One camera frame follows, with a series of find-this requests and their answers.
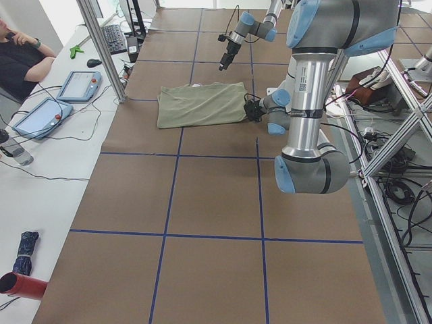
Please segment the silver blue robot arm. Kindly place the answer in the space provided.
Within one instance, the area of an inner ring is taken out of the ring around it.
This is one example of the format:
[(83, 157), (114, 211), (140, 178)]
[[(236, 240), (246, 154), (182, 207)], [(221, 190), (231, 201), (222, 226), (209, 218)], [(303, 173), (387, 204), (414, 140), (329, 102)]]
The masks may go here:
[(219, 71), (226, 70), (238, 54), (248, 35), (272, 42), (277, 34), (276, 24), (286, 1), (271, 1), (262, 22), (255, 20), (251, 13), (244, 11), (239, 15), (236, 27), (231, 32), (225, 31), (218, 36), (219, 42), (227, 41), (226, 52), (219, 62)]
[(270, 109), (269, 125), (288, 131), (275, 158), (275, 179), (285, 193), (328, 194), (350, 175), (347, 156), (329, 142), (320, 123), (329, 96), (329, 66), (347, 57), (390, 47), (396, 37), (398, 1), (301, 1), (289, 23), (287, 41), (296, 63), (294, 83), (283, 91), (289, 114)]

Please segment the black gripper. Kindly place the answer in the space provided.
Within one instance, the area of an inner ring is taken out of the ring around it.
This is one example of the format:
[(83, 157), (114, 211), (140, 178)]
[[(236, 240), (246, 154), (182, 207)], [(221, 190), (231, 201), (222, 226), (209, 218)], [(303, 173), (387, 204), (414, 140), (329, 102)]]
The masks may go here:
[(268, 109), (265, 107), (258, 107), (256, 109), (256, 121), (261, 122), (264, 115), (268, 114)]
[(240, 50), (240, 44), (232, 40), (228, 40), (226, 50), (227, 53), (223, 54), (219, 62), (219, 71), (226, 70), (230, 66), (230, 64), (234, 60), (235, 55), (237, 55)]

